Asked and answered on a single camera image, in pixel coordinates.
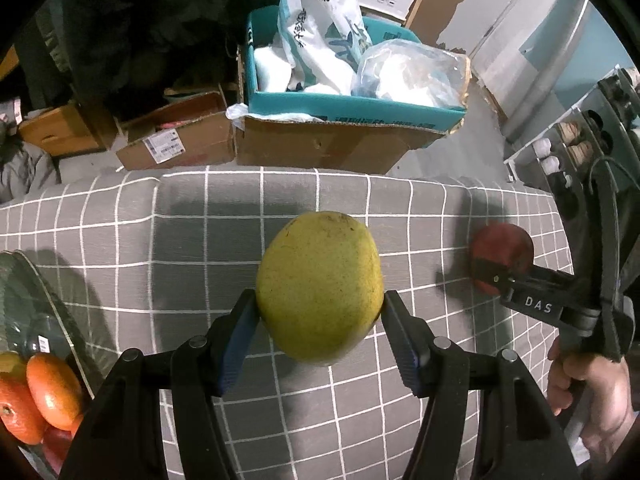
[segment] gray tablecloth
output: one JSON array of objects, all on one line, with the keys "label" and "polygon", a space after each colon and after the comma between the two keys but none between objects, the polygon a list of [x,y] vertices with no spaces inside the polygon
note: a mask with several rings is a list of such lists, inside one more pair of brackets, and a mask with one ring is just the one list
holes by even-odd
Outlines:
[{"label": "gray tablecloth", "polygon": [[[553,199],[538,190],[313,170],[117,173],[0,209],[0,248],[22,249],[37,264],[106,374],[127,348],[159,352],[205,333],[254,286],[279,229],[309,210],[366,223],[386,288],[397,289],[437,335],[472,351],[515,348],[545,386],[554,329],[474,290],[466,260],[473,232],[509,221],[532,235],[537,264],[571,270]],[[179,479],[170,392],[161,399],[167,467]],[[239,383],[216,410],[243,480],[394,480],[425,407],[402,385],[378,322],[330,368],[292,361],[258,327]],[[467,415],[460,479],[470,475],[476,445],[476,392]]]}]

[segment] yellow fruit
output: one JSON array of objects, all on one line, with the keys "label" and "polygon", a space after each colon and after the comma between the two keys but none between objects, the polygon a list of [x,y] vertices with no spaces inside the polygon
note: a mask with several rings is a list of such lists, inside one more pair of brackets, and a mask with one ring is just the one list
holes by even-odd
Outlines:
[{"label": "yellow fruit", "polygon": [[343,213],[305,213],[264,253],[256,282],[260,315],[290,357],[329,365],[367,335],[383,299],[376,244]]},{"label": "yellow fruit", "polygon": [[16,352],[0,352],[0,372],[11,374],[23,383],[27,382],[27,365]]}]

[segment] plastic bag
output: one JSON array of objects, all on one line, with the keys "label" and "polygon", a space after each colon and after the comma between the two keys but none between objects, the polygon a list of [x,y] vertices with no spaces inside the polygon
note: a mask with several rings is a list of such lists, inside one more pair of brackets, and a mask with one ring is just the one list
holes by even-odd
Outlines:
[{"label": "plastic bag", "polygon": [[463,107],[470,61],[463,54],[407,40],[383,41],[364,53],[353,94],[434,108]]},{"label": "plastic bag", "polygon": [[278,31],[293,68],[289,89],[321,84],[351,94],[360,58],[371,46],[358,0],[280,0]]}]

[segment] white bag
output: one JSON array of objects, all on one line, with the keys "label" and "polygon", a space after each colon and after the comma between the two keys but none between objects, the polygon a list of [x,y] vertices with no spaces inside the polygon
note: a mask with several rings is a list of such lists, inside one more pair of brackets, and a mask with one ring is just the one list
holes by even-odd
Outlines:
[{"label": "white bag", "polygon": [[278,31],[274,44],[282,40],[293,68],[289,89],[320,84],[351,94],[360,57],[371,46],[358,0],[280,0]]}]

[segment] wooden drawer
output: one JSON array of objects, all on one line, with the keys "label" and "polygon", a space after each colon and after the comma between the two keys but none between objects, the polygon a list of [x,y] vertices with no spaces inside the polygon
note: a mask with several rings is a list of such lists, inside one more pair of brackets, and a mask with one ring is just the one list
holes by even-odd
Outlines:
[{"label": "wooden drawer", "polygon": [[18,132],[25,142],[39,146],[52,156],[72,155],[108,148],[103,136],[94,134],[91,123],[76,104],[68,104],[24,121]]}]

